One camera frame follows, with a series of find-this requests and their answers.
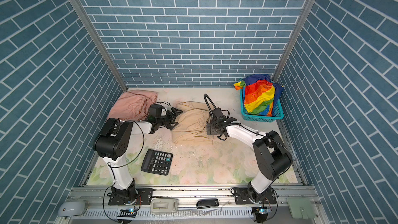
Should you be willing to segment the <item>beige shorts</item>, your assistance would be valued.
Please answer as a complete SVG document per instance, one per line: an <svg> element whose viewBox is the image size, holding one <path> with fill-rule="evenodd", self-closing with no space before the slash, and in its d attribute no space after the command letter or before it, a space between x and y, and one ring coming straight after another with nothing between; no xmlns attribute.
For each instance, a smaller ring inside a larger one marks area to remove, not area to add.
<svg viewBox="0 0 398 224"><path fill-rule="evenodd" d="M205 145L212 144L213 136L208 135L206 124L210 120L209 109L205 103L181 102L177 109L182 111L176 121L178 125L172 130L175 144Z"/></svg>

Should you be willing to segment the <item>pink shorts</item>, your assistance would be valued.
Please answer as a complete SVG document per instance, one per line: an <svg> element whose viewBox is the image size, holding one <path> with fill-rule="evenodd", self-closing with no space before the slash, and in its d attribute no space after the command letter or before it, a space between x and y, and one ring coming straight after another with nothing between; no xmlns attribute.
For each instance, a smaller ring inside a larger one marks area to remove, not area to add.
<svg viewBox="0 0 398 224"><path fill-rule="evenodd" d="M150 106L157 101L157 98L158 93L153 91L133 90L124 92L111 108L107 119L145 120Z"/></svg>

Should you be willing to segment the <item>multicolour cloth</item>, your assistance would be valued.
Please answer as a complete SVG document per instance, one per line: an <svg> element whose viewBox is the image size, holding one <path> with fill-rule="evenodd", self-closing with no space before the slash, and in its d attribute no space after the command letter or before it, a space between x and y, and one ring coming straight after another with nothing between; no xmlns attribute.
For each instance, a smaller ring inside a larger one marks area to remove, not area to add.
<svg viewBox="0 0 398 224"><path fill-rule="evenodd" d="M271 80L269 74L249 75L234 84L235 90L245 90L244 107L249 114L272 116L276 103L284 87Z"/></svg>

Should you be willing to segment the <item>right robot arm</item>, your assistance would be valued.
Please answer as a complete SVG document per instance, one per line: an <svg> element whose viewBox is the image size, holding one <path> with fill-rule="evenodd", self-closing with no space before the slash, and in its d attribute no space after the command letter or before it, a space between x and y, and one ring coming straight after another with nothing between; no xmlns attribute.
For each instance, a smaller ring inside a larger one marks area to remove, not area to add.
<svg viewBox="0 0 398 224"><path fill-rule="evenodd" d="M218 139L237 139L253 148L259 173L248 183L248 197L254 203L264 200L270 186L293 164L291 152L275 131L260 132L221 113L210 114L206 132Z"/></svg>

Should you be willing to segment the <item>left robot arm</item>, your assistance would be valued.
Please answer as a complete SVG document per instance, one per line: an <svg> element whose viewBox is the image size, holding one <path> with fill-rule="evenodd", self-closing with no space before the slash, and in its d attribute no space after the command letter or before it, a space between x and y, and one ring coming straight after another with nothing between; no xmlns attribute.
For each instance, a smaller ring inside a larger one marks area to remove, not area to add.
<svg viewBox="0 0 398 224"><path fill-rule="evenodd" d="M146 134L154 134L160 127L172 130L178 125L177 116L182 113L183 111L177 108L166 109L160 104L155 104L150 106L148 116L143 121L117 118L106 120L93 144L93 149L103 158L113 176L111 191L114 197L132 202L137 195L135 181L129 173L129 163L125 156L130 137L141 134L144 138Z"/></svg>

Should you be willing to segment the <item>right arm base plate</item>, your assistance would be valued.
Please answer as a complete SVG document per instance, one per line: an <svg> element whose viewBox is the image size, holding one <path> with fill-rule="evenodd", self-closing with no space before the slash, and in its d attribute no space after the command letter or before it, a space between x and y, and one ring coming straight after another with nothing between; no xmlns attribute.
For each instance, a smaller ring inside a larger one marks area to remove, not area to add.
<svg viewBox="0 0 398 224"><path fill-rule="evenodd" d="M257 193L252 188L233 187L230 189L234 197L235 203L238 205L244 204L276 204L276 194L272 188L265 190L262 193Z"/></svg>

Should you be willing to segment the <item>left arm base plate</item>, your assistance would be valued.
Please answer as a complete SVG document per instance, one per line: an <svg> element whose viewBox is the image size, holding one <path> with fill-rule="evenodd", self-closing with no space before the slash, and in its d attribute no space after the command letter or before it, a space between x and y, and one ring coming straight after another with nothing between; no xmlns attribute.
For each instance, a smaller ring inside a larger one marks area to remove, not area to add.
<svg viewBox="0 0 398 224"><path fill-rule="evenodd" d="M117 194L113 190L106 194L109 197L108 205L133 206L150 205L153 195L152 188L133 189L130 192Z"/></svg>

